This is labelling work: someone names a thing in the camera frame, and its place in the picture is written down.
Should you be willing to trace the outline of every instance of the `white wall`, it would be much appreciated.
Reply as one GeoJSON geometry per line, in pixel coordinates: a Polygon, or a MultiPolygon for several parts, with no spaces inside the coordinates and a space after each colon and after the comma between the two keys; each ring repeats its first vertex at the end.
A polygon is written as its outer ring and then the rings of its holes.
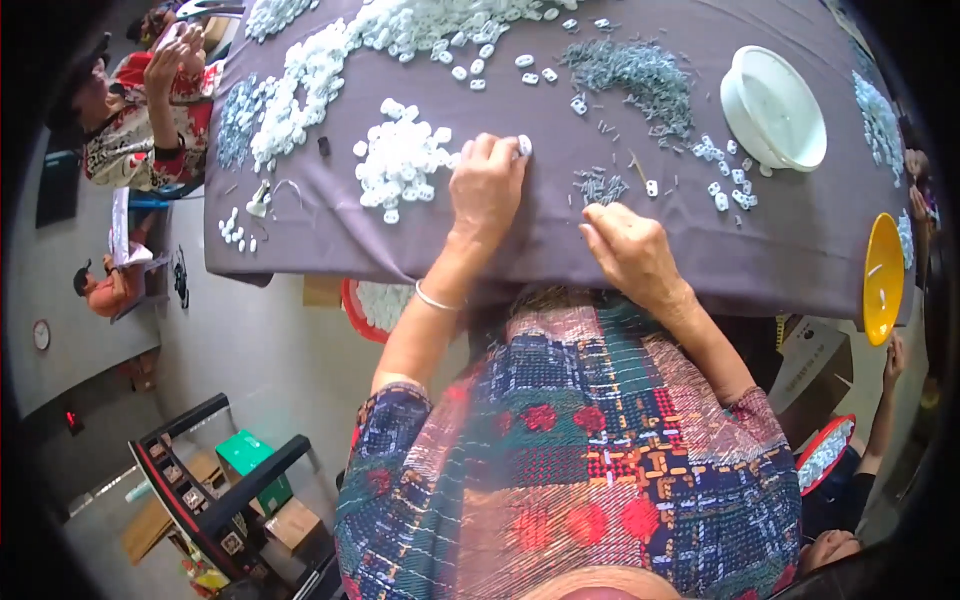
{"type": "Polygon", "coordinates": [[[160,343],[155,315],[134,312],[111,325],[73,291],[77,269],[92,258],[92,272],[97,274],[107,251],[111,188],[81,177],[77,217],[35,228],[48,135],[44,131],[37,141],[27,173],[13,231],[11,271],[6,274],[4,325],[21,418],[89,377],[160,343]],[[50,325],[50,347],[43,352],[33,343],[38,319],[50,325]]]}

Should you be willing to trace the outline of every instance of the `man in orange shirt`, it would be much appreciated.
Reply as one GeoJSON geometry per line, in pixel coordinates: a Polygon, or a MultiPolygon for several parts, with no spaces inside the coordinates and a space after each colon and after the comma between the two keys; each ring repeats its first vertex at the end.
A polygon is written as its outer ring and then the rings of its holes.
{"type": "MultiPolygon", "coordinates": [[[[147,232],[154,224],[156,213],[152,212],[143,220],[140,227],[130,233],[130,240],[144,244],[147,232]]],[[[73,289],[77,296],[86,298],[86,305],[101,317],[115,317],[125,306],[136,300],[143,292],[143,265],[131,265],[120,271],[113,264],[113,257],[104,254],[104,271],[107,278],[97,281],[89,271],[90,260],[86,266],[73,276],[73,289]]]]}

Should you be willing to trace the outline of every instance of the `yellow bowl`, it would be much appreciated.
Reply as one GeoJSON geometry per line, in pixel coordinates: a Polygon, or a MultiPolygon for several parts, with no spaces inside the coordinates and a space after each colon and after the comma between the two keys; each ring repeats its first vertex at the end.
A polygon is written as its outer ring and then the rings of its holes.
{"type": "Polygon", "coordinates": [[[903,297],[903,248],[894,218],[881,212],[874,221],[863,269],[863,326],[874,346],[894,330],[903,297]]]}

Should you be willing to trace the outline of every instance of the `clock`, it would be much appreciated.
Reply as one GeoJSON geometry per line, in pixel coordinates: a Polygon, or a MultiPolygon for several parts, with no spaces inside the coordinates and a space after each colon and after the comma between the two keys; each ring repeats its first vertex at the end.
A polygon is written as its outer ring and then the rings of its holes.
{"type": "Polygon", "coordinates": [[[45,319],[34,323],[34,346],[38,350],[46,350],[50,347],[50,325],[45,319]]]}

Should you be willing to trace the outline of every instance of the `purple tablecloth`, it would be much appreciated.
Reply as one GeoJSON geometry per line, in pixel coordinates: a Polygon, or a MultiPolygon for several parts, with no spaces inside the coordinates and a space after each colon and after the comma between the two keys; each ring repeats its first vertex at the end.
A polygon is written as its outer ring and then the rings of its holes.
{"type": "MultiPolygon", "coordinates": [[[[360,0],[324,0],[316,11],[305,13],[263,45],[238,34],[214,107],[211,140],[216,139],[232,84],[251,72],[260,79],[280,75],[290,45],[338,16],[349,20],[359,6],[360,0]]],[[[469,66],[476,58],[472,43],[451,50],[454,64],[469,66]]],[[[306,199],[304,205],[316,208],[312,214],[301,212],[289,187],[278,193],[274,202],[281,220],[265,221],[270,240],[260,243],[254,255],[225,244],[217,222],[239,206],[238,225],[262,237],[262,231],[250,227],[252,217],[243,210],[260,177],[252,172],[252,158],[242,172],[220,169],[213,159],[214,143],[206,171],[206,267],[231,276],[324,273],[384,282],[422,276],[451,224],[445,192],[448,173],[438,172],[433,178],[441,192],[434,202],[401,203],[400,222],[393,226],[383,223],[382,209],[360,206],[361,189],[353,175],[357,158],[351,147],[366,139],[369,127],[382,122],[380,103],[393,97],[403,105],[418,105],[420,119],[435,128],[452,128],[453,141],[447,144],[451,152],[480,132],[527,133],[533,140],[535,159],[528,168],[523,202],[489,268],[489,288],[532,281],[609,287],[576,229],[582,221],[582,201],[574,194],[573,208],[567,206],[567,194],[578,191],[571,185],[578,179],[573,171],[598,165],[608,169],[607,175],[622,174],[632,186],[622,202],[663,223],[681,274],[709,310],[747,316],[792,312],[859,321],[872,223],[883,211],[900,215],[908,198],[905,187],[894,187],[887,166],[874,165],[864,142],[852,88],[854,68],[849,36],[817,0],[596,0],[573,13],[562,10],[552,22],[517,21],[487,61],[483,92],[456,82],[450,66],[431,62],[429,53],[400,64],[385,52],[362,49],[348,57],[342,73],[347,83],[327,108],[326,120],[308,130],[305,145],[278,159],[271,177],[293,180],[306,199]],[[576,36],[560,26],[571,16],[581,21],[582,31],[576,36]],[[659,36],[665,49],[689,55],[689,70],[699,71],[692,93],[696,133],[708,133],[717,145],[725,146],[732,137],[719,86],[733,53],[747,44],[777,52],[806,79],[820,103],[828,133],[823,164],[811,174],[778,170],[770,179],[754,168],[748,177],[759,205],[743,212],[731,202],[730,211],[718,213],[707,186],[719,180],[729,194],[732,182],[722,180],[715,162],[689,152],[678,156],[660,150],[656,138],[647,135],[650,124],[642,113],[621,103],[622,91],[594,95],[590,102],[604,108],[592,109],[586,118],[570,109],[574,92],[567,83],[569,73],[551,56],[573,41],[604,36],[588,16],[622,23],[615,39],[626,40],[637,32],[659,36]],[[514,66],[520,54],[533,54],[538,70],[551,66],[561,78],[555,84],[523,84],[514,66]],[[617,127],[616,143],[611,142],[613,133],[602,135],[597,130],[600,119],[617,127]],[[326,159],[317,150],[321,135],[332,145],[326,159]],[[656,200],[643,194],[636,171],[628,171],[628,148],[636,153],[645,175],[660,182],[656,200]],[[675,175],[679,186],[664,196],[675,175]],[[238,188],[225,195],[235,183],[238,188]],[[742,216],[742,228],[735,226],[734,214],[742,216]]],[[[743,156],[740,152],[737,159],[743,156]]],[[[912,280],[911,271],[905,279],[907,290],[912,280]]],[[[901,321],[909,317],[912,298],[904,293],[901,321]]]]}

